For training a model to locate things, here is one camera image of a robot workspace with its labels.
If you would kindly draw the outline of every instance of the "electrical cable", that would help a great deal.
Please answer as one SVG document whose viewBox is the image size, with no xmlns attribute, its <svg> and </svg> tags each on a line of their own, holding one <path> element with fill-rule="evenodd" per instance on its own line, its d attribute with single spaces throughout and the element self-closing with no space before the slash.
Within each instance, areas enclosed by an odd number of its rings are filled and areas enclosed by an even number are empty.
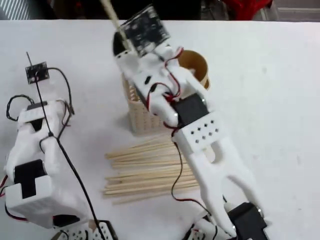
<svg viewBox="0 0 320 240">
<path fill-rule="evenodd" d="M 177 97 L 179 97 L 181 95 L 181 87 L 180 87 L 180 83 L 178 82 L 178 80 L 176 79 L 174 74 L 168 69 L 168 62 L 173 60 L 173 59 L 178 59 L 183 52 L 184 52 L 184 48 L 183 47 L 179 47 L 179 49 L 177 51 L 177 54 L 175 56 L 173 56 L 172 58 L 169 58 L 168 60 L 166 60 L 164 62 L 165 69 L 169 72 L 170 77 L 175 81 L 175 83 L 178 86 L 178 91 L 177 91 L 176 95 L 174 96 L 175 98 L 177 98 Z"/>
<path fill-rule="evenodd" d="M 6 195 L 5 193 L 4 193 L 4 190 L 7 188 L 8 186 L 4 186 L 2 189 L 1 189 L 1 191 L 0 191 L 0 198 L 2 198 L 4 195 Z"/>
<path fill-rule="evenodd" d="M 148 95 L 147 95 L 146 100 L 145 100 L 146 109 L 148 111 L 149 111 L 149 108 L 150 108 L 150 94 L 155 91 L 157 85 L 165 86 L 169 90 L 169 94 L 167 96 L 164 96 L 165 99 L 169 103 L 171 103 L 173 101 L 173 99 L 175 98 L 174 94 L 172 93 L 172 91 L 171 91 L 170 87 L 168 87 L 168 85 L 164 84 L 163 82 L 155 82 L 154 84 L 151 85 L 151 87 L 149 89 L 149 92 L 148 92 Z"/>
<path fill-rule="evenodd" d="M 79 182 L 79 184 L 80 184 L 80 186 L 81 186 L 81 188 L 82 188 L 82 191 L 83 191 L 83 193 L 84 193 L 84 195 L 85 195 L 85 198 L 86 198 L 86 200 L 87 200 L 87 202 L 88 202 L 88 204 L 89 204 L 89 207 L 90 207 L 90 210 L 91 210 L 93 219 L 94 219 L 94 223 L 96 224 L 96 227 L 98 228 L 98 231 L 99 231 L 99 233 L 101 234 L 101 238 L 102 238 L 103 240 L 106 240 L 106 238 L 105 238 L 105 236 L 104 236 L 104 234 L 103 234 L 103 232 L 102 232 L 102 230 L 101 230 L 101 228 L 100 228 L 100 226 L 99 226 L 99 221 L 98 221 L 98 219 L 97 219 L 97 217 L 96 217 L 96 213 L 95 213 L 95 211 L 94 211 L 94 208 L 93 208 L 93 206 L 92 206 L 90 197 L 89 197 L 89 195 L 88 195 L 88 192 L 87 192 L 87 190 L 86 190 L 86 188 L 85 188 L 84 183 L 82 182 L 82 180 L 81 180 L 81 178 L 80 178 L 80 176 L 79 176 L 79 174 L 78 174 L 75 166 L 74 166 L 73 163 L 71 162 L 71 160 L 70 160 L 70 158 L 69 158 L 69 156 L 68 156 L 65 148 L 64 148 L 63 145 L 61 144 L 60 138 L 55 137 L 54 134 L 53 134 L 53 133 L 51 132 L 51 130 L 50 130 L 49 123 L 48 123 L 48 119 L 47 119 L 47 115 L 46 115 L 46 110 L 45 110 L 45 108 L 44 108 L 44 103 L 43 103 L 42 96 L 41 96 L 40 89 L 39 89 L 39 84 L 38 84 L 38 78 L 37 78 L 37 77 L 35 77 L 35 84 L 36 84 L 36 89 L 37 89 L 37 92 L 38 92 L 38 95 L 39 95 L 39 98 L 40 98 L 40 103 L 41 103 L 41 106 L 42 106 L 43 115 L 44 115 L 44 117 L 45 117 L 45 121 L 47 122 L 47 126 L 48 126 L 48 129 L 49 129 L 48 138 L 53 137 L 53 138 L 56 139 L 56 142 L 58 143 L 59 148 L 61 149 L 61 151 L 62 151 L 62 153 L 63 153 L 63 155 L 64 155 L 67 163 L 69 164 L 71 170 L 73 171 L 76 179 L 78 180 L 78 182 Z M 71 109 L 71 108 L 72 108 L 72 106 L 71 106 L 71 104 L 72 104 L 72 98 L 71 98 L 71 91 L 70 91 L 69 83 L 67 83 L 67 86 L 68 86 L 68 90 L 69 90 L 70 110 L 73 111 L 73 110 Z M 64 127 L 66 126 L 66 124 L 68 124 L 68 121 L 69 121 L 69 119 L 70 119 L 70 117 L 71 117 L 71 113 L 72 113 L 72 112 L 69 113 L 68 119 L 67 119 L 67 121 L 65 122 Z"/>
<path fill-rule="evenodd" d="M 19 217 L 19 216 L 12 215 L 12 214 L 8 211 L 8 208 L 7 208 L 7 205 L 6 205 L 6 204 L 4 204 L 4 210 L 5 210 L 5 213 L 6 213 L 10 218 L 13 218 L 13 219 L 18 220 L 18 221 L 28 222 L 28 219 L 26 219 L 25 217 Z"/>
<path fill-rule="evenodd" d="M 17 99 L 17 98 L 25 98 L 25 99 L 27 99 L 32 105 L 35 104 L 35 101 L 34 101 L 31 97 L 29 97 L 29 96 L 27 96 L 27 95 L 24 95 L 24 94 L 15 95 L 15 96 L 11 97 L 10 100 L 9 100 L 9 102 L 8 102 L 7 105 L 6 105 L 6 118 L 9 119 L 9 120 L 15 121 L 15 122 L 18 121 L 19 117 L 17 117 L 17 118 L 11 117 L 9 111 L 10 111 L 10 107 L 11 107 L 12 101 L 13 101 L 14 99 Z"/>
<path fill-rule="evenodd" d="M 180 152 L 180 149 L 178 147 L 178 144 L 176 142 L 173 142 L 176 149 L 178 150 L 178 153 L 179 153 L 179 158 L 180 158 L 180 164 L 181 164 L 181 169 L 180 169 L 180 173 L 178 175 L 178 177 L 176 178 L 176 180 L 174 181 L 172 187 L 171 187 L 171 196 L 178 202 L 194 202 L 198 205 L 200 205 L 210 216 L 211 216 L 211 213 L 208 211 L 208 209 L 206 209 L 199 201 L 193 199 L 193 198 L 176 198 L 175 195 L 174 195 L 174 188 L 175 188 L 175 185 L 176 183 L 178 182 L 178 180 L 180 179 L 181 175 L 182 175 L 182 172 L 183 172 L 183 169 L 184 169 L 184 164 L 182 162 L 182 156 L 181 156 L 181 152 Z"/>
<path fill-rule="evenodd" d="M 212 240 L 215 240 L 217 235 L 218 235 L 218 227 L 217 227 L 217 225 L 215 225 L 215 234 L 214 234 Z"/>
<path fill-rule="evenodd" d="M 60 230 L 60 233 L 66 235 L 66 240 L 69 240 L 69 234 L 68 234 L 68 233 L 66 233 L 66 232 L 63 231 L 63 230 Z"/>
<path fill-rule="evenodd" d="M 0 183 L 0 188 L 2 188 L 6 184 L 7 179 L 8 179 L 8 175 L 5 175 Z"/>
</svg>

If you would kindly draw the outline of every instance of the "red wire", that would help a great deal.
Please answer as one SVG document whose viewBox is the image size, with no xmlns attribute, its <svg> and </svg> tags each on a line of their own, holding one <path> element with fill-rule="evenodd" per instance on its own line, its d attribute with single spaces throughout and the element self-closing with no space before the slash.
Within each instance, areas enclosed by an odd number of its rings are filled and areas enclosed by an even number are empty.
<svg viewBox="0 0 320 240">
<path fill-rule="evenodd" d="M 18 221 L 23 221 L 23 222 L 28 222 L 28 220 L 24 217 L 19 217 L 19 216 L 14 216 L 12 215 L 9 211 L 8 211 L 8 208 L 7 208 L 7 205 L 4 204 L 4 210 L 5 210 L 5 213 L 10 217 L 10 218 L 13 218 L 15 220 L 18 220 Z"/>
<path fill-rule="evenodd" d="M 180 87 L 180 83 L 178 82 L 178 80 L 176 79 L 176 77 L 173 75 L 173 73 L 167 68 L 167 66 L 168 66 L 168 62 L 169 62 L 170 60 L 179 58 L 183 52 L 184 52 L 184 48 L 183 48 L 183 47 L 180 47 L 178 53 L 177 53 L 175 56 L 173 56 L 172 58 L 169 58 L 167 61 L 164 62 L 164 67 L 165 67 L 165 69 L 169 72 L 170 76 L 173 78 L 173 80 L 175 81 L 175 83 L 176 83 L 177 86 L 178 86 L 178 91 L 177 91 L 176 95 L 174 96 L 175 98 L 180 96 L 180 94 L 181 94 L 181 87 Z"/>
<path fill-rule="evenodd" d="M 162 83 L 162 82 L 155 82 L 155 83 L 150 87 L 150 90 L 149 90 L 148 95 L 147 95 L 146 100 L 145 100 L 146 109 L 147 109 L 148 111 L 149 111 L 149 108 L 150 108 L 150 94 L 151 94 L 151 90 L 153 89 L 153 87 L 154 87 L 155 85 L 165 86 L 165 87 L 168 88 L 169 91 L 170 91 L 170 88 L 169 88 L 166 84 L 164 84 L 164 83 Z M 172 93 L 170 93 L 169 96 L 166 96 L 166 97 L 165 97 L 165 99 L 170 103 L 170 102 L 173 101 L 174 96 L 173 96 Z"/>
<path fill-rule="evenodd" d="M 5 175 L 3 180 L 2 180 L 2 182 L 1 182 L 1 184 L 0 184 L 0 188 L 2 188 L 5 185 L 7 179 L 8 179 L 8 175 Z"/>
</svg>

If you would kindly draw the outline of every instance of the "white plastic part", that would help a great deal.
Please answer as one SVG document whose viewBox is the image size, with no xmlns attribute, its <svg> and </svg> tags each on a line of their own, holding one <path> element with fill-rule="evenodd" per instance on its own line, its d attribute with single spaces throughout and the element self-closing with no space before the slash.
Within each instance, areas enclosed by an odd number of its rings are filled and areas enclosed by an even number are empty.
<svg viewBox="0 0 320 240">
<path fill-rule="evenodd" d="M 65 106 L 62 102 L 48 101 L 44 106 L 51 131 L 58 136 L 62 128 Z M 43 110 L 40 107 L 24 109 L 18 118 L 18 134 L 14 147 L 10 151 L 4 170 L 12 182 L 15 179 L 15 167 L 21 164 L 42 159 L 47 175 L 35 179 L 36 194 L 27 198 L 22 197 L 21 184 L 6 188 L 5 201 L 9 210 L 15 211 L 28 221 L 44 228 L 54 227 L 53 216 L 75 215 L 83 223 L 87 220 L 88 209 L 84 199 L 74 193 L 69 176 L 73 176 L 67 161 L 53 137 L 42 142 L 48 136 L 49 130 Z M 42 127 L 35 131 L 30 121 L 42 119 Z"/>
<path fill-rule="evenodd" d="M 206 116 L 191 123 L 190 125 L 203 125 Z M 247 199 L 262 210 L 265 215 L 263 201 L 261 198 L 260 189 L 257 186 L 253 174 L 242 163 L 242 160 L 228 137 L 218 139 L 212 137 L 211 140 L 203 140 L 204 143 L 197 147 L 197 138 L 192 138 L 190 125 L 180 129 L 173 138 L 188 162 L 195 178 L 200 186 L 200 193 L 205 206 L 214 217 L 218 226 L 220 226 L 230 236 L 235 237 L 236 231 L 228 217 L 224 208 L 224 200 L 222 198 L 222 181 L 224 178 L 229 178 L 238 185 L 246 195 Z M 219 132 L 222 131 L 222 126 L 219 126 Z M 211 163 L 203 149 L 205 145 L 211 145 L 215 152 L 215 160 Z"/>
<path fill-rule="evenodd" d="M 221 120 L 216 112 L 210 112 L 204 117 L 180 129 L 175 135 L 179 139 L 179 147 L 183 154 L 199 152 L 210 146 L 223 136 Z"/>
<path fill-rule="evenodd" d="M 74 215 L 79 223 L 87 220 L 87 206 L 68 188 L 55 185 L 53 178 L 45 175 L 35 179 L 36 195 L 23 199 L 21 184 L 5 189 L 5 203 L 8 209 L 27 218 L 31 223 L 51 229 L 53 216 Z"/>
<path fill-rule="evenodd" d="M 110 230 L 105 222 L 100 222 L 99 226 L 102 230 L 103 236 L 106 240 L 113 240 Z M 69 235 L 69 240 L 102 240 L 98 228 L 93 231 L 88 223 L 78 225 L 73 228 L 64 230 Z M 67 240 L 67 236 L 61 233 L 57 240 Z"/>
<path fill-rule="evenodd" d="M 178 92 L 178 85 L 172 79 L 170 73 L 179 81 L 181 95 L 184 92 L 197 92 L 205 102 L 209 103 L 208 93 L 193 74 L 186 68 L 179 66 L 177 59 L 165 63 L 159 59 L 162 56 L 165 60 L 175 56 L 175 52 L 166 43 L 159 45 L 155 53 L 148 53 L 138 58 L 132 51 L 124 51 L 116 56 L 116 62 L 123 71 L 124 77 L 129 83 L 137 88 L 139 94 L 146 100 L 149 95 L 149 112 L 159 116 L 169 126 L 178 125 L 178 115 L 166 101 L 164 93 L 171 91 L 174 95 Z M 156 86 L 154 92 L 150 88 L 155 83 L 162 83 Z"/>
</svg>

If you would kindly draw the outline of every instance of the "bamboo skewer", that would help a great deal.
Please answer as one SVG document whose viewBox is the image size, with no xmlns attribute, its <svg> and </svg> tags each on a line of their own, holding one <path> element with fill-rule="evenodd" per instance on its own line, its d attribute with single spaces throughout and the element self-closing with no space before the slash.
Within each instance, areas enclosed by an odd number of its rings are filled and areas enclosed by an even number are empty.
<svg viewBox="0 0 320 240">
<path fill-rule="evenodd" d="M 159 190 L 159 189 L 170 189 L 173 183 L 166 183 L 161 185 L 152 185 L 152 186 L 143 186 L 143 187 L 135 187 L 135 188 L 125 188 L 125 189 L 117 189 L 117 190 L 106 190 L 104 192 L 105 195 L 117 195 L 117 194 L 124 194 L 124 193 L 138 193 L 138 192 L 145 192 L 148 190 Z M 186 186 L 193 186 L 197 185 L 197 180 L 189 180 L 184 182 L 177 182 L 175 186 L 179 187 L 186 187 Z"/>
<path fill-rule="evenodd" d="M 129 181 L 143 181 L 148 179 L 164 179 L 168 177 L 177 177 L 179 172 L 169 172 L 166 174 L 158 173 L 158 174 L 145 174 L 145 175 L 134 175 L 134 176 L 123 176 L 123 177 L 106 177 L 105 179 L 110 182 L 129 182 Z M 191 171 L 182 172 L 181 176 L 193 176 Z"/>
<path fill-rule="evenodd" d="M 186 191 L 193 191 L 195 189 L 197 189 L 197 187 L 195 187 L 195 186 L 188 187 L 188 188 L 180 188 L 180 189 L 177 189 L 175 191 L 175 193 L 181 194 Z M 114 201 L 112 204 L 114 204 L 114 205 L 126 204 L 126 203 L 136 202 L 136 201 L 140 201 L 140 200 L 150 199 L 150 198 L 154 198 L 154 197 L 159 197 L 159 196 L 163 196 L 163 195 L 167 195 L 167 194 L 168 194 L 168 191 L 154 192 L 154 193 L 150 193 L 148 195 L 134 196 L 134 197 L 129 197 L 129 198 L 125 198 L 125 199 L 120 199 L 120 200 Z"/>
<path fill-rule="evenodd" d="M 163 179 L 148 179 L 144 181 L 139 182 L 127 182 L 127 183 L 118 183 L 118 184 L 112 184 L 108 185 L 106 187 L 106 190 L 115 190 L 115 189 L 125 189 L 130 187 L 148 187 L 148 186 L 154 186 L 156 184 L 173 184 L 173 182 L 176 180 L 177 176 L 174 177 L 165 177 Z M 181 181 L 191 181 L 195 180 L 195 177 L 192 176 L 181 176 Z"/>
<path fill-rule="evenodd" d="M 105 158 L 113 161 L 111 165 L 114 169 L 119 169 L 117 176 L 105 178 L 108 184 L 103 191 L 105 197 L 125 197 L 115 204 L 169 194 L 181 172 L 179 154 L 168 137 L 156 137 L 126 149 L 118 149 L 106 153 Z M 183 172 L 174 188 L 179 193 L 199 187 L 184 158 L 182 164 Z"/>
</svg>

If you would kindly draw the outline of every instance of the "white tabletop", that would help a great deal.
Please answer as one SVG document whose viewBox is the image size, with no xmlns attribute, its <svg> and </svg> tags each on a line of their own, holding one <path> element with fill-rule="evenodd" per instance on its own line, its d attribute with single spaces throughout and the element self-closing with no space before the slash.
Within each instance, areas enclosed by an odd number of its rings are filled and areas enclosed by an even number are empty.
<svg viewBox="0 0 320 240">
<path fill-rule="evenodd" d="M 316 239 L 320 222 L 320 23 L 167 21 L 173 46 L 205 56 L 210 93 L 243 161 L 264 193 L 271 240 Z M 112 205 L 100 192 L 114 174 L 104 153 L 130 145 L 128 107 L 112 56 L 107 20 L 0 21 L 0 168 L 14 145 L 16 124 L 6 119 L 9 98 L 27 94 L 26 51 L 67 75 L 76 115 L 62 142 L 87 187 L 99 219 L 120 240 L 178 240 L 201 211 L 169 195 Z M 65 85 L 58 73 L 50 78 Z M 17 115 L 26 102 L 12 104 Z M 239 191 L 225 185 L 230 201 Z M 200 199 L 198 191 L 186 194 Z M 4 208 L 4 199 L 0 200 Z M 52 230 L 9 219 L 0 211 L 1 239 L 48 240 Z"/>
</svg>

